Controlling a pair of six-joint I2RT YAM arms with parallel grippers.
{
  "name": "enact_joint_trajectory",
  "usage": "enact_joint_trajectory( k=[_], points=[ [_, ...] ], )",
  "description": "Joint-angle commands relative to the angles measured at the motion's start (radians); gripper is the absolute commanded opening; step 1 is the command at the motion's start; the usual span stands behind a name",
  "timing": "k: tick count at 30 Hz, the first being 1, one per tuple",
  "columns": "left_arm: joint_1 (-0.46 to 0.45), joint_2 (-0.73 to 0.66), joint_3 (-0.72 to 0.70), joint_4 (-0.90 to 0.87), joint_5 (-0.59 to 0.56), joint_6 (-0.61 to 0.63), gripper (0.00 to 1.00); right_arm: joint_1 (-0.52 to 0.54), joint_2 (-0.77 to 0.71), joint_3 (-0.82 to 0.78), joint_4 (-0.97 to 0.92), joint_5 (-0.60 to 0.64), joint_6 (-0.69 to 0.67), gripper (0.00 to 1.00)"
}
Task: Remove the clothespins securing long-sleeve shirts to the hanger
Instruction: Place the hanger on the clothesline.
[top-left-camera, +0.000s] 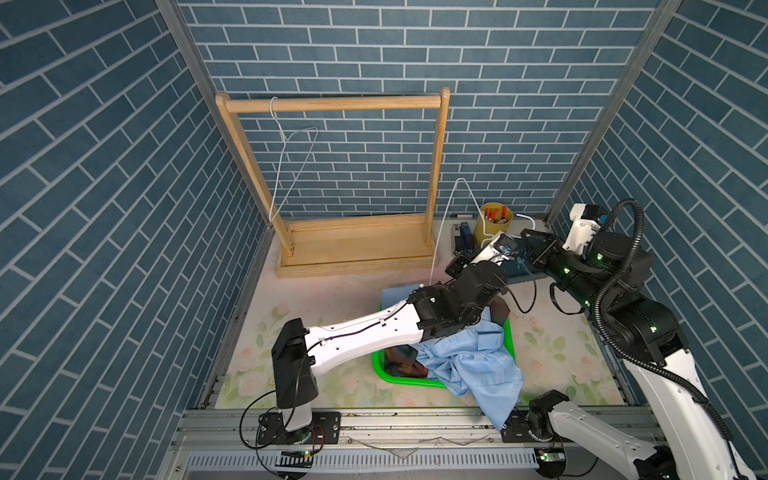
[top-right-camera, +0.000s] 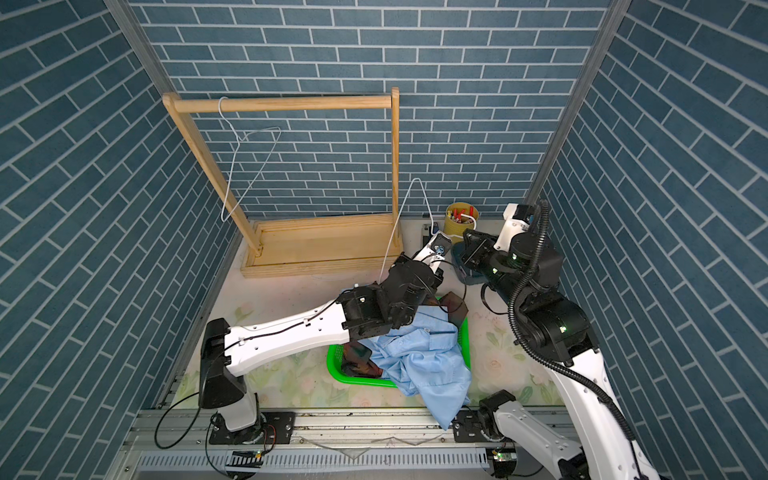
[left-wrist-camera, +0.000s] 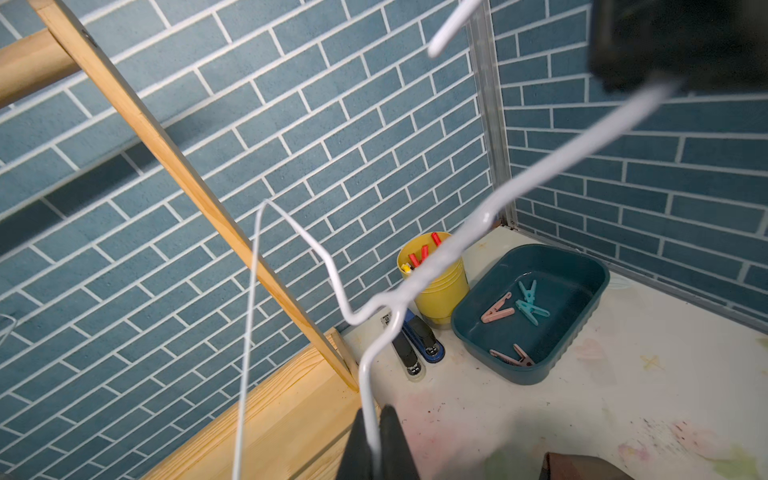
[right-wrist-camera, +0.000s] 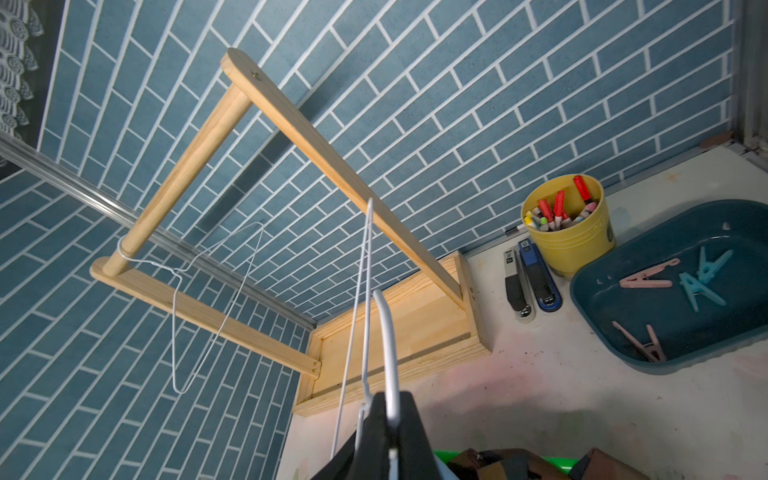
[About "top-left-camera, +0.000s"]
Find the plaid long-sleeve shirt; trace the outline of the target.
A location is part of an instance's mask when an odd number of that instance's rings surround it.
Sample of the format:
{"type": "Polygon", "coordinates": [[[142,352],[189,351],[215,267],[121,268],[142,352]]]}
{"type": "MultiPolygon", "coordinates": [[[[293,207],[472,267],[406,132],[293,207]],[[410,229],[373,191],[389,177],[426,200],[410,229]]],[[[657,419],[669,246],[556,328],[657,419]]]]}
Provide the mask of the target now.
{"type": "MultiPolygon", "coordinates": [[[[503,299],[495,299],[481,316],[483,321],[490,321],[503,330],[503,343],[507,351],[515,356],[511,330],[508,324],[510,309],[503,299]]],[[[393,384],[420,384],[436,386],[436,380],[428,379],[428,369],[417,360],[418,352],[409,345],[390,347],[373,355],[373,366],[377,374],[393,384]]]]}

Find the white wire hanger plaid shirt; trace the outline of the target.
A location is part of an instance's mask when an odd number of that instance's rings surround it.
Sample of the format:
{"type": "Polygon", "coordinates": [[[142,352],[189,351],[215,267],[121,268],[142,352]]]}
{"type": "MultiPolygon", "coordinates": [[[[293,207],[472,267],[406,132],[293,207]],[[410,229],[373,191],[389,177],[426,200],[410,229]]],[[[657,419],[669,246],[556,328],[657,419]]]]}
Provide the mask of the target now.
{"type": "Polygon", "coordinates": [[[281,140],[281,150],[279,152],[277,170],[275,173],[272,200],[270,201],[269,210],[268,210],[268,220],[270,222],[273,222],[279,216],[284,205],[287,203],[289,196],[294,191],[300,176],[304,173],[307,164],[310,161],[312,162],[315,161],[314,149],[317,142],[317,138],[319,136],[319,129],[314,126],[305,127],[305,128],[287,133],[283,128],[283,125],[280,119],[278,118],[277,111],[275,109],[275,104],[278,100],[279,100],[278,96],[273,96],[269,99],[269,103],[268,103],[268,113],[270,114],[272,121],[277,126],[278,134],[281,140]],[[291,161],[291,152],[289,151],[289,147],[292,145],[294,139],[297,136],[306,136],[308,140],[308,147],[307,147],[307,150],[305,151],[304,159],[301,161],[299,170],[293,174],[293,178],[290,181],[289,186],[285,189],[285,192],[282,198],[278,199],[278,193],[280,191],[280,185],[283,179],[283,167],[291,161]]]}

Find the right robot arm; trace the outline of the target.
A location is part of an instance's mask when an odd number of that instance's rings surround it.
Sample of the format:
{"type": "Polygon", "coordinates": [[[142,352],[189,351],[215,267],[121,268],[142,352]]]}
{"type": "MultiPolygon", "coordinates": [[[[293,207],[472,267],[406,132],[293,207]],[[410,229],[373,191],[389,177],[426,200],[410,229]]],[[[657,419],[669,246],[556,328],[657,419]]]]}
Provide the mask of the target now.
{"type": "Polygon", "coordinates": [[[565,438],[627,479],[753,479],[727,424],[703,391],[677,316],[641,289],[653,262],[641,247],[645,213],[627,198],[611,211],[577,204],[566,240],[524,229],[527,263],[580,305],[592,330],[640,387],[665,440],[640,440],[550,390],[529,405],[530,434],[565,438]]]}

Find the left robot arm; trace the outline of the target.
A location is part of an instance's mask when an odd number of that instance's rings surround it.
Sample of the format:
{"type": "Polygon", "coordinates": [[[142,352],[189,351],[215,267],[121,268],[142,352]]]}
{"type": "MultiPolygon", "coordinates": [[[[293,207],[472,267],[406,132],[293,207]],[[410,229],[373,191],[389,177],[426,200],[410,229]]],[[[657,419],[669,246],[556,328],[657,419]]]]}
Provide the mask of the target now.
{"type": "Polygon", "coordinates": [[[483,260],[454,273],[446,283],[421,286],[405,299],[343,323],[306,327],[286,322],[271,349],[276,407],[289,435],[307,433],[317,378],[358,357],[409,345],[419,359],[451,357],[461,350],[498,349],[503,328],[489,320],[490,306],[507,288],[502,267],[483,260]]]}

